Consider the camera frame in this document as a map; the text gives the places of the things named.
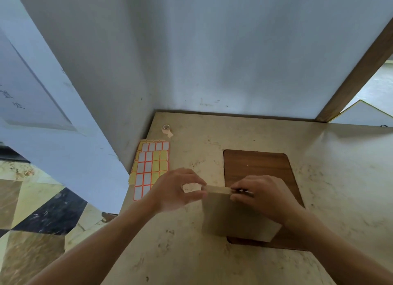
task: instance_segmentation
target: marble floor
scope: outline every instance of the marble floor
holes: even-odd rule
[[[0,161],[0,284],[25,284],[104,226],[101,211],[28,163]]]

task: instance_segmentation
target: left hand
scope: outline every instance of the left hand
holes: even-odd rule
[[[171,170],[158,178],[143,199],[153,200],[158,212],[176,210],[207,195],[206,191],[185,193],[182,186],[191,183],[206,185],[206,182],[191,169]]]

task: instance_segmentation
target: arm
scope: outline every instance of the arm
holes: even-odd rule
[[[149,193],[124,213],[48,265],[28,284],[101,284],[135,235],[155,214],[202,199],[205,191],[184,193],[189,183],[206,184],[191,169],[162,175]]]
[[[333,233],[304,209],[280,178],[248,176],[231,188],[252,192],[253,197],[232,194],[231,200],[253,207],[295,233],[337,284],[393,284],[393,273]]]

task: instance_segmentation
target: table top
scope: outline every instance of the table top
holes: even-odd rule
[[[211,185],[224,186],[225,149],[287,154],[306,208],[393,270],[392,128],[160,112],[147,138],[165,139],[164,124],[171,169]],[[103,284],[334,284],[310,252],[231,245],[202,222],[200,201],[157,215]]]

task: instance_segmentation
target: masking tape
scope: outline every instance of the masking tape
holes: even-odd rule
[[[171,127],[168,124],[165,124],[164,126],[162,126],[161,130],[162,130],[162,133],[168,135],[168,138],[171,138],[173,136],[173,134],[171,132]]]

